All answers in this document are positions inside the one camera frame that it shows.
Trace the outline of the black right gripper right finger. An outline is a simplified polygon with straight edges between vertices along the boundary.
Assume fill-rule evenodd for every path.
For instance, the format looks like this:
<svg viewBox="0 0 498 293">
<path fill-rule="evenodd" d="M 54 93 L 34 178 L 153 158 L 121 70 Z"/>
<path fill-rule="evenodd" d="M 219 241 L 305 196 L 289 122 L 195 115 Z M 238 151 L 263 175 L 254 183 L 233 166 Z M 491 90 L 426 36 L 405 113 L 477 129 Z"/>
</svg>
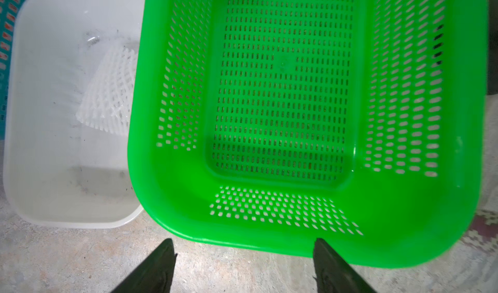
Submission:
<svg viewBox="0 0 498 293">
<path fill-rule="evenodd" d="M 376 292 L 324 239 L 315 241 L 313 262 L 317 292 Z"/>
</svg>

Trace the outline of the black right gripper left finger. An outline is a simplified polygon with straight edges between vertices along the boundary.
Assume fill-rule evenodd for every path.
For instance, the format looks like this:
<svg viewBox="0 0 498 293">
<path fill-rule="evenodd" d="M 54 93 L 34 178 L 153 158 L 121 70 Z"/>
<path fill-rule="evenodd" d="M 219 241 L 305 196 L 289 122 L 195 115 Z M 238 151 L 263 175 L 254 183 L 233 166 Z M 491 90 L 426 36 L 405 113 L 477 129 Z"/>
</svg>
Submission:
<svg viewBox="0 0 498 293">
<path fill-rule="evenodd" d="M 176 257 L 172 239 L 164 240 L 112 293 L 170 292 Z"/>
</svg>

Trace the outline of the white foam net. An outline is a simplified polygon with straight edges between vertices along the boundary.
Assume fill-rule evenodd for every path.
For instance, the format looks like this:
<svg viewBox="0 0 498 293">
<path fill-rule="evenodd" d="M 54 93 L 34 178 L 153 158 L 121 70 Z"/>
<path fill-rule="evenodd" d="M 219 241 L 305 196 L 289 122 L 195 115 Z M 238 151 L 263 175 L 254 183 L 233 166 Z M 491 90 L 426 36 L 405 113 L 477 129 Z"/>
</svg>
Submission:
<svg viewBox="0 0 498 293">
<path fill-rule="evenodd" d="M 116 42 L 106 51 L 76 112 L 82 124 L 127 136 L 136 80 L 136 46 Z"/>
</svg>

